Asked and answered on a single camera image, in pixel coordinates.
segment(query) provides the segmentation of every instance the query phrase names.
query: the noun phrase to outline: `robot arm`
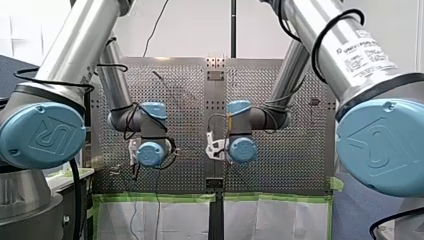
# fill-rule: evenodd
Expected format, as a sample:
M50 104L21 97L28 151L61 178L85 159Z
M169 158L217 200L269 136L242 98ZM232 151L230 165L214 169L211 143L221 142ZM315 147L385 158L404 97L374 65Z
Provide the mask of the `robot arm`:
M339 0L266 2L294 26L340 103L337 153L351 174L384 194L422 196L424 74L402 72L362 27L363 14Z
M80 151L85 141L82 86L88 85L99 59L118 60L115 43L104 46L117 18L126 15L132 4L132 0L75 3L35 80L19 84L0 112L2 165L47 169L66 163ZM165 137L165 106L133 105L122 73L108 67L101 68L100 74L112 109L111 125L119 131L141 132L147 139L139 149L140 158L148 166L157 165L172 148ZM124 121L130 113L131 121Z
M111 109L109 125L117 131L141 133L141 145L137 160L145 167L159 167L171 153L175 152L175 143L166 136L166 108L160 102L145 102L139 105L131 100L125 75L116 67L102 67L116 64L120 60L116 41L109 41L98 68L106 99Z
M228 104L229 139L217 140L214 147L212 133L208 133L206 152L211 159L224 160L223 145L228 148L231 160L238 163L250 162L257 157L257 146L252 139L253 130L278 130L288 126L290 113L288 104L293 94L300 88L309 61L305 47L292 41L287 57L281 66L271 97L263 106L252 108L246 100L233 101Z

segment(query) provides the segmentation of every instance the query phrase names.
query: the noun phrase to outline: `blue joint cap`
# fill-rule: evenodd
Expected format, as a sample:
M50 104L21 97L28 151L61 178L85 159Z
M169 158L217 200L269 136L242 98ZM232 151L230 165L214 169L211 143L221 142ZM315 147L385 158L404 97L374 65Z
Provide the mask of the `blue joint cap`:
M166 120L167 115L165 104L160 102L145 102L142 103L141 106L153 117L159 120Z
M60 103L31 104L0 126L0 155L19 168L47 169L71 160L85 142L84 120Z
M424 105L374 99L352 108L337 129L343 165L365 186L397 197L424 196Z
M248 100L232 101L227 105L230 115L237 115L246 112L252 108L252 104Z
M240 137L231 143L229 153L233 161L248 163L256 159L258 148L250 138Z
M165 151L155 142L143 143L137 150L137 160L147 167L160 166L165 159Z

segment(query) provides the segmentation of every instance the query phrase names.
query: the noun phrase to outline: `perforated metal panel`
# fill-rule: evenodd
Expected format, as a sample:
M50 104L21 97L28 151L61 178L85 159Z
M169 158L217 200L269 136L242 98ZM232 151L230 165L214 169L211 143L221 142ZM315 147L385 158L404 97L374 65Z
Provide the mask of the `perforated metal panel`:
M158 190L172 194L204 193L205 178L210 173L223 176L222 171L215 175L218 168L210 164L212 160L206 159L204 153L208 119L205 114L211 114L212 107L215 111L218 107L211 104L209 98L226 96L220 99L220 111L232 100L248 99L254 105L261 105L271 93L282 61L228 59L223 69L226 85L206 84L209 81L206 59L128 58L124 63L130 68L126 76L134 101L166 103L169 136L175 138L182 155L173 167L161 172ZM162 75L165 84L152 71ZM109 109L101 88L99 96L99 108L94 106L92 116L93 134L99 142L93 141L92 155L103 158L104 167L97 174L95 191L154 192L157 171L142 168L137 185L131 183L128 143L123 140L122 133L107 125ZM335 103L329 96L327 87L309 72L305 84L293 98L290 126L274 135L254 133L259 159L249 165L226 168L223 173L226 191L325 194L329 190L326 176L332 175L334 152ZM311 105L311 99L319 99L320 104Z
M270 96L280 66L279 60L228 60L227 101L247 99L260 106ZM258 160L226 168L226 190L319 194L328 189L333 159L326 155L326 137L334 137L334 125L327 120L335 106L327 95L327 86L309 71L290 104L290 126L272 135L255 131ZM320 103L313 106L316 99Z
M129 71L127 82L133 101L142 103L158 101L166 104L168 135L182 148L175 164L160 173L159 192L204 193L203 139L203 85L204 59L179 59L160 61L156 59L130 58L124 60ZM161 82L152 71L164 78ZM99 124L100 145L104 168L94 184L100 193L135 190L154 192L158 171L140 169L136 187L130 181L128 142L123 134L109 128L106 99L100 91Z

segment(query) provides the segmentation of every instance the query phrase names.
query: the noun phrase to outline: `cable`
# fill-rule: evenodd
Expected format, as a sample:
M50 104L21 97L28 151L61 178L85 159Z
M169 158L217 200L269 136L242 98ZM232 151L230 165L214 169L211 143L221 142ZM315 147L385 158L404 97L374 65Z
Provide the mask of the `cable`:
M158 194L160 173L161 173L161 170L159 169L158 176L156 177L156 184L155 184L155 197L156 197L156 201L158 202L158 212L157 212L157 217L156 217L155 240L158 239L159 219L160 219L160 205L161 205L161 203L160 203L159 194Z
M72 169L72 178L74 180L74 201L75 201L75 220L74 220L74 240L79 240L81 238L82 229L81 229L81 212L82 212L82 200L81 200L81 182L79 178L78 166L75 158L69 161Z
M135 191L137 189L136 183L137 183L137 179L138 179L138 174L140 172L140 165L138 165L137 169L136 169L135 164L132 167L133 167L133 169L132 169L133 179L132 180L133 180L133 183L134 183L133 191ZM134 230L133 230L133 223L134 223L134 219L135 219L136 215L137 215L137 201L134 201L134 213L133 213L131 220L130 220L130 232L131 232L131 235L133 235L136 240L139 240L138 236L134 233Z
M372 239L376 240L377 237L375 236L374 231L381 224L384 224L386 222L396 220L396 219L399 219L399 218L408 217L408 216L416 216L416 215L421 215L421 214L424 214L424 207L412 209L412 210L401 212L401 213L397 213L397 214L385 217L383 219L380 219L377 222L371 224L371 226L369 228L370 235L371 235Z
M365 24L365 15L361 10L358 9L349 9L341 13L340 15L336 16L335 18L331 19L325 28L321 31L320 34L318 34L317 39L315 40L315 43L312 47L311 51L311 65L312 70L314 71L315 75L318 77L319 80L321 80L323 83L327 84L327 81L324 79L324 77L321 74L321 71L319 70L319 63L318 63L318 53L319 48L321 47L322 41L324 40L325 35L341 20L352 18L352 16L348 16L350 14L356 14L360 18L360 24Z
M26 77L22 76L22 74L30 73L30 72L37 72L39 68L28 68L28 69L22 69L18 70L13 73L13 76L16 78L27 80L39 84L52 84L52 85L60 85L60 86L70 86L70 87L80 87L85 88L85 93L90 93L94 90L94 86L91 84L85 84L85 83L69 83L69 82L57 82L57 81L46 81L46 80L38 80L32 77Z
M102 63L102 64L97 64L97 67L120 67L122 68L121 69L122 72L128 71L128 66L124 64L119 64L119 63Z
M165 124L163 124L161 121L159 121L158 119L156 119L155 117L153 117L146 109L144 109L142 106L139 105L139 108L141 109L141 111L143 111L147 116L149 116L152 120L154 120L157 124L159 124L163 130L165 130L165 133L168 132L168 128L165 126Z
M163 14L163 12L165 11L166 5L168 5L168 2L169 2L169 0L166 0L166 1L165 1L165 4L163 5L162 10L160 11L159 17L158 17L158 19L156 20L156 23L155 23L155 26L154 26L154 28L153 28L153 31L152 31L152 33L150 34L150 37L147 39L147 42L146 42L146 48L144 49L143 57L146 57L147 50L149 49L149 43L150 43L150 40L153 38L153 35L154 35L154 34L155 34L155 32L156 32L156 28L157 28L157 26L158 26L158 24L159 24L160 19L162 18L162 14Z
M3 110L6 107L9 98L0 98L0 110Z
M290 30L290 26L288 24L288 22L286 20L283 20L283 13L281 12L281 4L283 1L279 1L279 6L278 6L278 10L277 10L277 16L278 16L278 23L280 24L281 28L283 29L283 31L289 35L289 37L293 38L295 41L298 42L302 42L300 40L300 38L296 35L294 35L291 30Z
M214 114L211 114L211 115L209 116L209 118L208 118L208 132L209 132L209 131L211 131L211 120L212 120L212 118L214 118L214 117L227 118L227 115L225 115L225 114L220 114L220 113L214 113Z
M262 112L264 112L266 115L268 115L268 117L270 117L270 118L271 118L272 122L274 123L274 129L272 129L272 132L268 132L266 129L264 129L264 132L265 132L265 133L268 133L268 134L274 134L274 133L276 133L276 132L277 132L277 129L278 129L278 122L277 122L277 119L275 119L274 115L272 115L272 113L270 113L270 112L269 112L266 108L264 108L264 107L252 107L252 108L256 108L256 109L259 109L259 110L261 110Z
M107 40L105 47L109 46L109 44L116 42L118 40L116 37L111 37L109 40Z
M152 120L154 120L157 124L159 124L164 130L165 133L168 132L168 128L165 126L165 124L163 124L161 121L159 121L158 119L156 119L155 117L153 117L146 109L144 109L139 103L137 102L133 102L131 105L126 106L126 107L122 107L122 108L116 108L116 109L112 109L110 110L111 112L116 112L116 111L121 111L124 109L128 109L133 107L133 111L131 112L131 114L128 114L126 119L125 119L125 129L124 129L124 140L129 140L131 139L136 132L133 131L131 129L131 122L134 119L135 113L137 112L137 110L141 110L143 111L147 116L149 116Z

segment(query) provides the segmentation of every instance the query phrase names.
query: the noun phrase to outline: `industrial robot arm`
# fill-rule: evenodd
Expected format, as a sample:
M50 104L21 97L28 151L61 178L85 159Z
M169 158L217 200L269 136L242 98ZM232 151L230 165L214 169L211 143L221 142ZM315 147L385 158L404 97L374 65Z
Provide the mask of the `industrial robot arm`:
M119 61L108 41L132 0L76 1L34 80L19 84L0 112L0 165L47 169L72 159L85 141L83 97L97 64L111 114L123 132L141 132L141 164L154 167L175 149L166 137L162 103L133 104Z
M134 135L141 134L141 145L137 149L137 160L145 167L160 168L161 163L176 151L174 140L166 136L166 108L160 102L145 102L139 105L131 100L124 73L117 67L119 47L112 37L100 57L98 68L106 100L111 112L108 123L117 131Z
M265 2L279 21L293 25L313 70L340 103L336 144L342 163L371 189L423 196L424 74L392 63L362 26L363 13L344 10L339 0Z

